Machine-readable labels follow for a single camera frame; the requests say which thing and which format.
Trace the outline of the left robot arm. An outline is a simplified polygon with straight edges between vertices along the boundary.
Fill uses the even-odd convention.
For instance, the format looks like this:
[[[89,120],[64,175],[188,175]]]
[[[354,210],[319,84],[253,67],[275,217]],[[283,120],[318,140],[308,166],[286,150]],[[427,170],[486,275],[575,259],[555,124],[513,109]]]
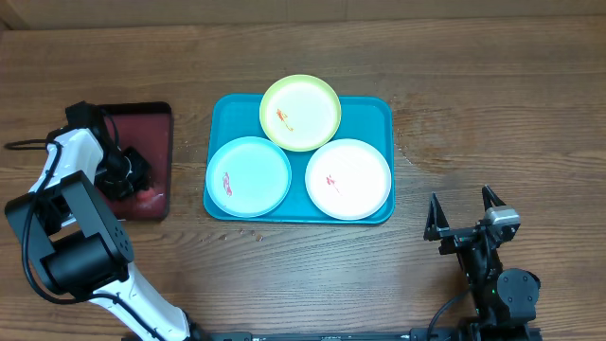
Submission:
[[[69,106],[66,124],[42,139],[12,141],[47,159],[30,190],[6,204],[32,290],[57,305],[95,304],[133,340],[201,340],[134,264],[123,220],[169,211],[173,117],[163,102]]]

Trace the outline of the light blue plate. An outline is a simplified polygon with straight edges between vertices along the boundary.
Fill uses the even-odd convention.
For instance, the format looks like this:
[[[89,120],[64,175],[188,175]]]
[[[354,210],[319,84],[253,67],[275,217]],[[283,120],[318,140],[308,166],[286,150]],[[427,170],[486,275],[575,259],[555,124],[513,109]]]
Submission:
[[[292,182],[290,161],[270,140],[245,136],[211,157],[205,184],[213,204],[237,218],[264,215],[285,199]]]

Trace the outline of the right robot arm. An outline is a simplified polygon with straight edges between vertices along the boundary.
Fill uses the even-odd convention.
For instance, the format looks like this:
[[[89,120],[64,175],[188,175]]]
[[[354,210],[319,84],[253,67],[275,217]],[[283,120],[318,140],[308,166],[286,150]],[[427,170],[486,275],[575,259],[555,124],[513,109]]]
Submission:
[[[506,269],[498,248],[510,242],[521,226],[519,213],[488,186],[482,187],[484,217],[473,226],[452,229],[433,194],[423,239],[439,241],[441,255],[455,254],[468,288],[450,299],[432,317],[422,340],[540,340],[541,332],[528,323],[536,318],[541,281],[531,272]],[[439,318],[470,296],[475,317],[464,317],[454,328],[436,327]]]

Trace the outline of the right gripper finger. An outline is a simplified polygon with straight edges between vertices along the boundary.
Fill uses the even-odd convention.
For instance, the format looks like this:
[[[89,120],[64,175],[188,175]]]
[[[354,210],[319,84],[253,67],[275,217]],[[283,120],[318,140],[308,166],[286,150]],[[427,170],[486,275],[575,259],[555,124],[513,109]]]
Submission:
[[[489,185],[482,187],[482,198],[484,209],[505,205],[505,203],[496,195]]]
[[[444,211],[433,192],[430,197],[429,211],[426,220],[425,233],[443,233],[449,230],[449,223]]]

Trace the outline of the red sponge with dark scourer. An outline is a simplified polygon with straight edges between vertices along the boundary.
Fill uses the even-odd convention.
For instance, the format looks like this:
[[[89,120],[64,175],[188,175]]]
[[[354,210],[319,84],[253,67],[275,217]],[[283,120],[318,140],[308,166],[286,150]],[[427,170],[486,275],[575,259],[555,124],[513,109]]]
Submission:
[[[135,202],[141,206],[154,205],[156,202],[162,201],[164,198],[165,194],[153,187],[139,190],[135,194]]]

